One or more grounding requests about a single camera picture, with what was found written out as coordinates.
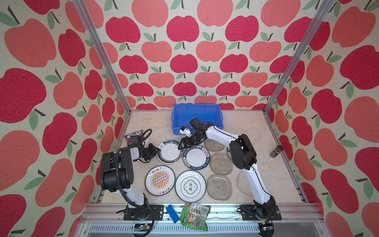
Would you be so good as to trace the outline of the green red striped rim plate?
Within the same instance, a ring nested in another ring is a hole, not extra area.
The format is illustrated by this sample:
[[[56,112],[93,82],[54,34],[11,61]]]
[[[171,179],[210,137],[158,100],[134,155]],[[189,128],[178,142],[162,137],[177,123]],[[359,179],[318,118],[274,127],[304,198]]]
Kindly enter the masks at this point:
[[[183,150],[179,150],[180,143],[176,140],[166,140],[159,145],[160,151],[157,156],[164,164],[174,164],[183,157]]]

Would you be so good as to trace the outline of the dark lettered rim plate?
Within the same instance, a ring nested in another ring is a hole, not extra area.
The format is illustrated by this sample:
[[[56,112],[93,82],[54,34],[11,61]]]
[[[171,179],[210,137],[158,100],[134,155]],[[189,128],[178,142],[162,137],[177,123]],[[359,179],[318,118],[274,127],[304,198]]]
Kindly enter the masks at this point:
[[[227,148],[227,154],[228,154],[229,158],[232,159],[232,154],[231,154],[230,148]]]
[[[192,170],[203,170],[210,164],[209,151],[200,145],[188,148],[184,151],[183,162],[186,167]]]

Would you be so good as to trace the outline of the clear glass plate top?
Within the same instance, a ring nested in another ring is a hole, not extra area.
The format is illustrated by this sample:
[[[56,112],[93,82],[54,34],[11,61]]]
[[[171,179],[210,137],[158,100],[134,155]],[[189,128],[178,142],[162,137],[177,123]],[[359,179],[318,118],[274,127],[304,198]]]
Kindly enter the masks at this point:
[[[212,139],[206,139],[204,141],[204,146],[206,147],[207,150],[211,152],[219,152],[225,148],[225,145]]]

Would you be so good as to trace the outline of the clear glass plate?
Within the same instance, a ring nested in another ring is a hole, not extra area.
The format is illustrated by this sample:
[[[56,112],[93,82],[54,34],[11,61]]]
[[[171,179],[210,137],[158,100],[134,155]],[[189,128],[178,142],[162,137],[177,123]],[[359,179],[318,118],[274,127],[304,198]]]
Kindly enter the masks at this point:
[[[214,153],[210,159],[212,171],[219,175],[228,175],[233,170],[233,162],[227,154]]]
[[[247,178],[242,171],[237,176],[236,184],[242,193],[244,193],[245,195],[251,196],[251,197],[254,196],[253,192],[251,190],[251,187],[247,181]]]
[[[232,196],[233,184],[225,175],[212,174],[207,179],[207,192],[215,200],[227,200]]]
[[[206,139],[204,141],[204,146],[206,147],[207,150],[211,152],[219,152],[225,148],[225,145],[212,139]]]

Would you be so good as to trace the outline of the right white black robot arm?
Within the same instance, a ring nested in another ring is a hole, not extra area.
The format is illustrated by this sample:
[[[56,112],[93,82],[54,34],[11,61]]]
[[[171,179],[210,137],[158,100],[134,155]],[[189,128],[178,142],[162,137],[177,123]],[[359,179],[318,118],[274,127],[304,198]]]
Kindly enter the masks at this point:
[[[218,128],[212,123],[191,122],[192,129],[181,127],[179,149],[192,148],[207,139],[215,140],[230,149],[233,164],[243,170],[253,193],[256,216],[260,220],[269,220],[276,207],[275,198],[268,192],[260,175],[257,153],[246,134],[235,135]]]

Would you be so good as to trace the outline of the blue plastic bin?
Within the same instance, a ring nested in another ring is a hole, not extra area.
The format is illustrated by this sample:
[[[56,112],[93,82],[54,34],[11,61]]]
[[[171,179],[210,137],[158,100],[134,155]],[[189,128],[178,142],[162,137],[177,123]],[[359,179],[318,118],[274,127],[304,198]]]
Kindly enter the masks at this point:
[[[218,128],[224,128],[223,113],[216,104],[183,104],[175,105],[171,116],[172,130],[175,135],[181,135],[180,129],[190,125],[190,121],[199,118],[201,122],[212,122]]]

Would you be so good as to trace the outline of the Fox's berries candy bag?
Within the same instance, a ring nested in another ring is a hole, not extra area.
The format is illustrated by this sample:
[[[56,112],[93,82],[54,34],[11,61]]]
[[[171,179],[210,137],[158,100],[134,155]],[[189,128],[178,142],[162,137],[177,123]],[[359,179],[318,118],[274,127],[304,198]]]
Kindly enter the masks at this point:
[[[129,146],[140,142],[142,140],[143,133],[144,131],[141,129],[125,135],[124,138],[126,139],[127,145]]]

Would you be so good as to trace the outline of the clear glass plate middle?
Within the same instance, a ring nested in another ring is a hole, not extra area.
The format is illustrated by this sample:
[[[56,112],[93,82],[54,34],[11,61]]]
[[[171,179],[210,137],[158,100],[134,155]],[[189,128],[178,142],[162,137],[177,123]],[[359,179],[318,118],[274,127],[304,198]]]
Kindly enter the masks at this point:
[[[212,171],[219,175],[228,175],[233,170],[233,162],[227,154],[214,153],[210,159]]]

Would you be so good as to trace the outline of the clear glass plate right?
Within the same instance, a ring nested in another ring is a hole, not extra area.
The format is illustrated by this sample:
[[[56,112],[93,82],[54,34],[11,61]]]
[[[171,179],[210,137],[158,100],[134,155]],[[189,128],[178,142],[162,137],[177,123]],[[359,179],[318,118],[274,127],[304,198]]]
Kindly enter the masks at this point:
[[[251,190],[251,187],[247,181],[247,178],[242,171],[237,176],[236,184],[242,193],[244,193],[245,195],[251,196],[251,197],[254,196],[253,192]]]

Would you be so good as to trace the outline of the green snack packet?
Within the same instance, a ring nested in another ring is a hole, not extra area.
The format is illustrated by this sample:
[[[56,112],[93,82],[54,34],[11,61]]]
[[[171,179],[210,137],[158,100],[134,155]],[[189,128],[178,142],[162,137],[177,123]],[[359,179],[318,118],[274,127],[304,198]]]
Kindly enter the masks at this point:
[[[198,231],[208,231],[206,219],[210,213],[211,206],[199,203],[185,203],[181,215],[180,222],[184,227],[188,227]]]

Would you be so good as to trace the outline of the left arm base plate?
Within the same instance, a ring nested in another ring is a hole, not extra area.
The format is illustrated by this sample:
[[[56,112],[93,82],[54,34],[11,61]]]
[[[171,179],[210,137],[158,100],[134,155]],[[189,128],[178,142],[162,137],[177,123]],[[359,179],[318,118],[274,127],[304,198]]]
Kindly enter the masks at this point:
[[[129,208],[122,210],[125,221],[161,221],[163,219],[164,205],[150,205],[149,210],[143,208]]]

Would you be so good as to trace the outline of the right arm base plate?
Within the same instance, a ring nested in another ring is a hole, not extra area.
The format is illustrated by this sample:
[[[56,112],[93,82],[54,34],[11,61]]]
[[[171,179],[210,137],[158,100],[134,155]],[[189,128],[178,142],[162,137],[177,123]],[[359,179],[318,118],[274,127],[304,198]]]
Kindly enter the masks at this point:
[[[236,210],[241,214],[244,221],[280,221],[282,220],[281,212],[277,205],[271,210],[265,211],[262,207],[255,205],[240,205]]]

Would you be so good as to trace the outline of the aluminium left corner post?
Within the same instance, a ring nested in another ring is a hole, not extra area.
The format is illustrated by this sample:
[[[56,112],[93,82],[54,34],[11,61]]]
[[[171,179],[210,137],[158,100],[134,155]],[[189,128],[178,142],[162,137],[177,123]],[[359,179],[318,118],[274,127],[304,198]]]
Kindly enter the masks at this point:
[[[115,92],[120,100],[121,105],[123,106],[125,112],[127,115],[131,114],[131,108],[128,104],[128,101],[126,99],[125,94],[123,93],[123,89],[121,87],[120,81],[117,77],[116,72],[113,69],[113,66],[111,64],[110,58],[107,54],[107,51],[101,42],[99,35],[97,33],[97,29],[95,27],[95,24],[91,18],[91,15],[89,13],[88,8],[86,7],[86,4],[84,1],[78,1],[74,0],[75,8],[81,18],[82,23],[84,24],[90,39],[92,40],[92,43],[96,49],[96,52],[99,56],[100,61],[102,62],[103,68],[108,75],[111,84],[113,88],[115,89]]]

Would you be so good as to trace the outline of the aluminium corner post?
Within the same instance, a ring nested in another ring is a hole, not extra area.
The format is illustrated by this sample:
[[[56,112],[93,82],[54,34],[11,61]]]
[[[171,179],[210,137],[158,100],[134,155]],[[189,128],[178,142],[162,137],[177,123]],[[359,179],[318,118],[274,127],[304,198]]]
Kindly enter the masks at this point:
[[[115,89],[115,92],[120,100],[121,105],[123,106],[125,112],[127,115],[131,114],[131,108],[128,104],[128,101],[126,99],[125,94],[123,93],[123,89],[121,87],[120,81],[117,77],[116,72],[113,69],[113,66],[111,64],[110,58],[107,54],[107,51],[101,42],[99,35],[97,33],[97,29],[95,27],[95,24],[91,18],[91,15],[89,13],[88,8],[86,7],[86,4],[84,1],[78,1],[74,0],[75,8],[81,18],[82,23],[84,24],[90,39],[92,40],[92,43],[96,49],[96,52],[99,56],[100,61],[102,62],[103,68],[108,75],[111,84],[113,88]]]
[[[271,108],[273,107],[275,101],[277,100],[279,94],[281,93],[282,89],[284,88],[287,80],[290,78],[291,74],[293,73],[294,69],[298,65],[300,59],[302,58],[302,55],[306,52],[306,50],[309,47],[309,44],[311,43],[312,39],[314,38],[315,34],[317,33],[319,27],[321,26],[322,22],[324,21],[325,17],[329,13],[329,11],[332,9],[333,5],[337,1],[333,0],[324,0],[320,4],[318,10],[316,11],[316,14],[314,18],[312,19],[309,27],[307,28],[302,40],[299,43],[299,46],[295,50],[294,55],[292,56],[285,72],[280,77],[279,82],[273,91],[271,97],[269,98],[264,110],[263,115],[265,117],[268,117],[268,113],[270,112]]]

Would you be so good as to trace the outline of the aluminium right corner post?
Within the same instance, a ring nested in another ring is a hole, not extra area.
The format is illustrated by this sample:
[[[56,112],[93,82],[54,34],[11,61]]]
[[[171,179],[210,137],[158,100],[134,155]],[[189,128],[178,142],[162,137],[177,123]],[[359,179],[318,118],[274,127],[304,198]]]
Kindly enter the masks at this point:
[[[311,43],[312,39],[314,38],[315,34],[317,33],[319,27],[321,26],[322,22],[324,21],[325,17],[329,13],[329,11],[332,9],[333,5],[337,1],[333,0],[324,0],[320,4],[318,10],[316,11],[316,14],[314,18],[312,19],[309,27],[307,28],[302,40],[299,43],[299,46],[295,50],[294,55],[292,56],[285,72],[280,77],[279,82],[273,91],[271,97],[269,98],[264,110],[263,115],[265,117],[268,117],[268,113],[270,112],[271,108],[273,107],[275,101],[277,100],[279,94],[281,93],[282,89],[284,88],[287,80],[290,78],[291,74],[293,73],[294,69],[298,65],[300,59],[302,58],[302,55],[306,52],[306,50],[309,47],[309,44]]]

